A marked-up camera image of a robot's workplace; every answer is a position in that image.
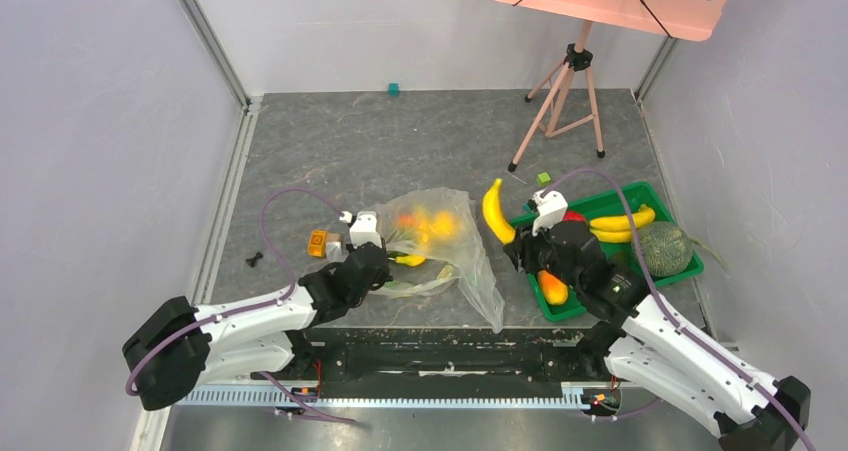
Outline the orange yellow mango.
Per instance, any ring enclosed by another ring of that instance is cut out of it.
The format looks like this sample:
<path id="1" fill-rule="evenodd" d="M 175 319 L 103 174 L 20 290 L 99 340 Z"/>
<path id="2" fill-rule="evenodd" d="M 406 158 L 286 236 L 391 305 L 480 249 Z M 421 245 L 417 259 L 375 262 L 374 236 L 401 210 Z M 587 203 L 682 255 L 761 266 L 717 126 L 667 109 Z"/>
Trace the orange yellow mango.
<path id="1" fill-rule="evenodd" d="M 548 305 L 559 306 L 567 302 L 570 291 L 566 283 L 546 270 L 541 270 L 536 275 L 536 280 L 543 298 Z"/>

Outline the single yellow banana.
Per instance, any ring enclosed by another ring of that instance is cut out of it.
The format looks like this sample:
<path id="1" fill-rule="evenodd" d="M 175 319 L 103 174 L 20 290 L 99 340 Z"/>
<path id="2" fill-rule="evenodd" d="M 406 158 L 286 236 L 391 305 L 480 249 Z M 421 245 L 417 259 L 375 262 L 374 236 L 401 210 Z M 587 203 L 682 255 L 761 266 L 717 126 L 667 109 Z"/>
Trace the single yellow banana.
<path id="1" fill-rule="evenodd" d="M 504 217 L 501 207 L 501 189 L 503 180 L 496 178 L 482 198 L 482 215 L 494 236 L 503 244 L 512 243 L 516 231 Z"/>

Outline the clear plastic bag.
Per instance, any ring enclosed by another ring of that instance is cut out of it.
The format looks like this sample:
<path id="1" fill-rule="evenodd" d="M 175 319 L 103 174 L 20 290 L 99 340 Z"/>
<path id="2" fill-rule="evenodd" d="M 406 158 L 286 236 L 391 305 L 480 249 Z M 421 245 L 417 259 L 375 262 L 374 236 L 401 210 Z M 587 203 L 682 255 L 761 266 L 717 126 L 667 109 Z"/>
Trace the clear plastic bag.
<path id="1" fill-rule="evenodd" d="M 402 230 L 396 224 L 396 218 L 402 212 L 422 207 L 431 211 L 445 210 L 454 214 L 459 224 L 458 236 L 447 244 L 445 251 L 432 252 L 432 257 L 445 259 L 459 273 L 458 280 L 444 292 L 452 287 L 456 288 L 470 306 L 482 316 L 492 331 L 499 333 L 504 328 L 505 301 L 497 289 L 495 274 L 487 256 L 472 205 L 473 201 L 468 192 L 438 187 L 408 192 L 386 203 L 376 204 L 373 210 L 378 215 L 378 232 L 385 243 L 393 231 Z M 383 297 L 397 300 L 425 296 Z"/>

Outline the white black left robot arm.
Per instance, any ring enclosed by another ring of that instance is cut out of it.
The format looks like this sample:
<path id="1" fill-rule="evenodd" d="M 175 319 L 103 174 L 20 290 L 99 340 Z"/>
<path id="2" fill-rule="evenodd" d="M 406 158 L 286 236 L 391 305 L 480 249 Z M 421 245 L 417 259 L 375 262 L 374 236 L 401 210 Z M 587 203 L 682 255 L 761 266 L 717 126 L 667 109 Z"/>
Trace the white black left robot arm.
<path id="1" fill-rule="evenodd" d="M 130 371 L 125 391 L 154 411 L 237 375 L 283 371 L 302 378 L 314 365 L 302 331 L 360 306 L 391 281 L 389 262 L 383 247 L 367 243 L 279 291 L 219 305 L 171 298 L 122 347 Z"/>

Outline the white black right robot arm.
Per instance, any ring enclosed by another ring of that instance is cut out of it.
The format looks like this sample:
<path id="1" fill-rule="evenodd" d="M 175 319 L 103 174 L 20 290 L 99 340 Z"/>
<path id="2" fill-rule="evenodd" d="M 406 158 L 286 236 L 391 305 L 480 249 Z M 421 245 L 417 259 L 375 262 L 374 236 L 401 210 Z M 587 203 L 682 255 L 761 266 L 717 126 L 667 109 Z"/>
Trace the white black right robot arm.
<path id="1" fill-rule="evenodd" d="M 611 261 L 588 226 L 498 233 L 514 266 L 545 271 L 598 318 L 578 344 L 577 363 L 591 379 L 630 381 L 684 412 L 724 450 L 790 450 L 803 437 L 811 391 L 799 379 L 776 379 L 693 325 L 647 280 Z"/>

